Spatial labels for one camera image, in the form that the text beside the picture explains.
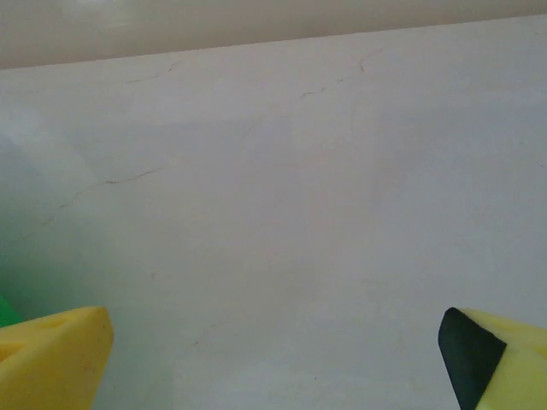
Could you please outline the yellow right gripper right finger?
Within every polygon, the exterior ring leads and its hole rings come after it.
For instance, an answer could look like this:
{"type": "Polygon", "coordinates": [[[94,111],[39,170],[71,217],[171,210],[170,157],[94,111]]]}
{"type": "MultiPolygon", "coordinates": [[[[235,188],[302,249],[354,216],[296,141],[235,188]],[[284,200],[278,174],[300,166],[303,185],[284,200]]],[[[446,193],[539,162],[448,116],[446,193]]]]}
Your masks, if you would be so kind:
{"type": "Polygon", "coordinates": [[[545,410],[545,328],[451,307],[438,346],[461,409],[545,410]]]}

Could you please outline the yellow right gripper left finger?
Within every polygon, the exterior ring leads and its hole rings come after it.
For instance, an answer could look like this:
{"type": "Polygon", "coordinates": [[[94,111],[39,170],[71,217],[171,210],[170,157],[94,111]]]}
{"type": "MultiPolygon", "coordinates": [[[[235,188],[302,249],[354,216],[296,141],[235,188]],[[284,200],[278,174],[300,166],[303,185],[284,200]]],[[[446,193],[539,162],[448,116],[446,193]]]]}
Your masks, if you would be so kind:
{"type": "Polygon", "coordinates": [[[114,342],[105,307],[80,307],[1,329],[1,408],[88,410],[114,342]]]}

